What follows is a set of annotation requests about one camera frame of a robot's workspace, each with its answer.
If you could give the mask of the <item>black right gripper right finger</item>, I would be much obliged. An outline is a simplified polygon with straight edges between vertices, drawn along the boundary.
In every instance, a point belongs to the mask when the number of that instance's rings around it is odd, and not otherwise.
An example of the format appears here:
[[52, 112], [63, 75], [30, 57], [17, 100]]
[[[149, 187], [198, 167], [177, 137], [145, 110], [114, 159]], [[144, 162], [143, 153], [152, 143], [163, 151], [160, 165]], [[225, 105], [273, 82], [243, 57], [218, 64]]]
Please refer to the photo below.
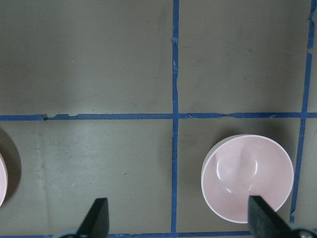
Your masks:
[[259, 195], [249, 196], [248, 226], [253, 236], [286, 236], [292, 231]]

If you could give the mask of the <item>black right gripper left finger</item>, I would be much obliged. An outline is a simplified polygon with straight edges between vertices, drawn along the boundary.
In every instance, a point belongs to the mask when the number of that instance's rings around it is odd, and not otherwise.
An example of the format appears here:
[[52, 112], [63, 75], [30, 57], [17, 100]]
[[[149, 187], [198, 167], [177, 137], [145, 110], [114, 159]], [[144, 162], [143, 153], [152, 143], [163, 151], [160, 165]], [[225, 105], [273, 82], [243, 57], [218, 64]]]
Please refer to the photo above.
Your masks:
[[76, 235], [108, 235], [109, 211], [107, 198], [97, 198], [76, 232]]

